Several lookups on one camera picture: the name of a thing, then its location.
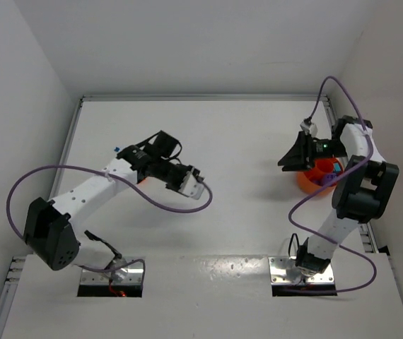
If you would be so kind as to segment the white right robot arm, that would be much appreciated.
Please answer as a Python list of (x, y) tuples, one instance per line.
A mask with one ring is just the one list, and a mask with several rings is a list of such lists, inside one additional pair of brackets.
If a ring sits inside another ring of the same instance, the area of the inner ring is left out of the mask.
[(318, 160), (345, 157), (348, 162), (335, 178), (331, 213), (297, 250), (295, 266), (306, 276), (323, 273), (352, 231), (382, 216), (399, 176), (398, 166), (387, 162), (376, 148), (370, 121), (343, 116), (329, 139), (314, 137), (310, 123), (310, 119), (302, 123), (296, 142), (278, 166), (285, 172), (307, 172)]

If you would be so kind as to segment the purple round lego piece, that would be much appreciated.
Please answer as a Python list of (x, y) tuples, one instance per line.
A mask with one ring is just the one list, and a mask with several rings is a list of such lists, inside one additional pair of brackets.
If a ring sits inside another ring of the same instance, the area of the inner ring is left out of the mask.
[(326, 184), (327, 184), (328, 186), (331, 186), (331, 185), (332, 185), (332, 181), (333, 181), (334, 179), (336, 179), (336, 178), (337, 178), (337, 174), (334, 173), (334, 172), (325, 174), (325, 175), (321, 178), (321, 180), (320, 180), (320, 186), (324, 186), (324, 185), (326, 185)]

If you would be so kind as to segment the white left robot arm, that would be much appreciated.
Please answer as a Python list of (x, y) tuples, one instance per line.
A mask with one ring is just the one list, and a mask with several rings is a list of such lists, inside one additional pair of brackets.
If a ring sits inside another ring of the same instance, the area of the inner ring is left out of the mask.
[(110, 199), (125, 189), (152, 177), (165, 187), (194, 200), (205, 186), (200, 171), (177, 161), (181, 143), (159, 131), (119, 151), (101, 171), (82, 184), (46, 201), (35, 199), (25, 223), (25, 243), (52, 270), (74, 264), (94, 271), (112, 270), (120, 265), (121, 253), (87, 230), (84, 222)]

